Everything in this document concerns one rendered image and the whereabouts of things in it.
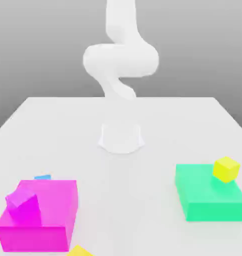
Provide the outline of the large magenta box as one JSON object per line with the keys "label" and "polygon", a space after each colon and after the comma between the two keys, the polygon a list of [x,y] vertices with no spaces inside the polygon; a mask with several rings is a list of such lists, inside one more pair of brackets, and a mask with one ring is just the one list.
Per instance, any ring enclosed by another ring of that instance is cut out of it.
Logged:
{"label": "large magenta box", "polygon": [[76,180],[21,180],[17,187],[37,194],[41,225],[20,225],[7,207],[0,217],[0,243],[4,252],[69,251],[78,210]]}

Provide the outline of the small yellow cube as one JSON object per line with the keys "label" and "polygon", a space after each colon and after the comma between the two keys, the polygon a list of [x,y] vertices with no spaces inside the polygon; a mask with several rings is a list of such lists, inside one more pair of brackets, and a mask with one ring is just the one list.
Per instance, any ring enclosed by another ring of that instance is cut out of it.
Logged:
{"label": "small yellow cube", "polygon": [[68,252],[66,256],[93,256],[86,249],[80,245],[76,245],[71,251]]}
{"label": "small yellow cube", "polygon": [[229,183],[237,178],[240,166],[237,161],[225,156],[214,162],[212,174],[223,183]]}

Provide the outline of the large green box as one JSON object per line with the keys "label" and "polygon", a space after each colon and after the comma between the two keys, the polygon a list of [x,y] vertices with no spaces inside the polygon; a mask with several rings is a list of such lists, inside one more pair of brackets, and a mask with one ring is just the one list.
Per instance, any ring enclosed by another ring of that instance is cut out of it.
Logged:
{"label": "large green box", "polygon": [[241,222],[242,191],[213,176],[213,164],[177,164],[175,185],[188,222]]}

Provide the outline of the small purple cube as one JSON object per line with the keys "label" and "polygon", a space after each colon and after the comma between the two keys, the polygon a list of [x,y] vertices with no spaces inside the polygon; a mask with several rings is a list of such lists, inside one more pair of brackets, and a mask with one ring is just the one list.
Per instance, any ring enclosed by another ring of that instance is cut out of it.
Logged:
{"label": "small purple cube", "polygon": [[32,190],[19,186],[5,197],[5,201],[9,214],[19,225],[42,225],[38,196]]}

